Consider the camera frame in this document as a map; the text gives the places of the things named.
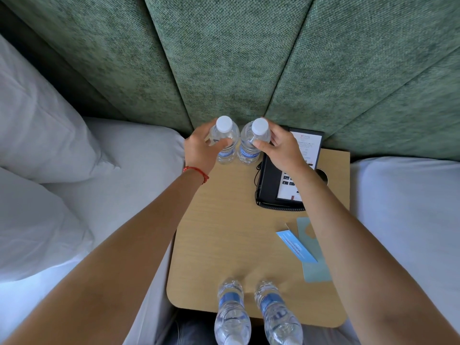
green fabric panel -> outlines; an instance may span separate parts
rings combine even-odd
[[[0,2],[0,34],[84,116],[126,120],[27,24]]]
[[[311,0],[146,0],[194,126],[262,116]]]
[[[325,140],[353,156],[460,161],[460,48]]]
[[[130,121],[191,132],[144,0],[2,0]]]
[[[460,45],[459,7],[314,0],[266,116],[333,134]]]

round black object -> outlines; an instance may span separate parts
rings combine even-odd
[[[319,175],[319,177],[322,179],[322,181],[324,181],[327,185],[329,182],[327,174],[325,174],[324,171],[320,168],[316,168],[315,170],[316,170],[316,173]]]

blue bottle label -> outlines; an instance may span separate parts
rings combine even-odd
[[[223,304],[225,304],[227,301],[236,301],[239,302],[243,307],[243,301],[241,300],[240,296],[238,293],[235,292],[227,292],[223,296],[220,297],[219,300],[219,309],[222,307]]]
[[[284,304],[284,300],[281,298],[279,294],[276,293],[269,293],[260,302],[260,310],[262,311],[262,315],[265,314],[267,307],[269,307],[273,303],[282,303]]]
[[[253,159],[254,157],[259,156],[260,151],[256,152],[255,154],[248,154],[246,151],[244,151],[243,147],[240,145],[240,153],[241,153],[241,155],[243,155],[244,157],[247,157],[247,158],[249,158],[249,159]]]
[[[227,156],[233,155],[234,152],[235,152],[235,149],[232,149],[232,150],[227,151],[227,152],[221,151],[221,152],[219,152],[219,156],[220,157],[227,157]]]

blue card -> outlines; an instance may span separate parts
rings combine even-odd
[[[299,232],[299,241],[313,255],[317,263],[302,262],[304,269],[304,280],[306,282],[327,282],[332,281],[329,268],[326,265],[324,256],[316,238],[311,238],[305,232],[307,226],[310,225],[308,217],[297,218],[297,231]]]
[[[310,254],[290,230],[279,231],[277,234],[302,263],[317,263],[315,257]]]

plastic bottle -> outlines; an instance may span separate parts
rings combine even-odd
[[[244,310],[243,288],[227,279],[219,288],[219,312],[214,323],[218,345],[247,345],[251,337],[251,320]]]
[[[212,144],[217,143],[223,138],[230,138],[233,140],[233,143],[224,148],[217,156],[217,160],[222,164],[232,162],[236,154],[236,143],[238,143],[240,138],[240,130],[238,129],[236,123],[228,116],[219,117],[216,124],[211,128],[209,138]]]
[[[302,345],[302,325],[286,307],[273,283],[261,282],[254,296],[264,315],[265,335],[270,345]]]
[[[241,145],[238,149],[238,158],[241,162],[249,164],[257,161],[260,150],[253,145],[257,139],[268,143],[271,139],[268,122],[262,117],[249,122],[241,131]]]

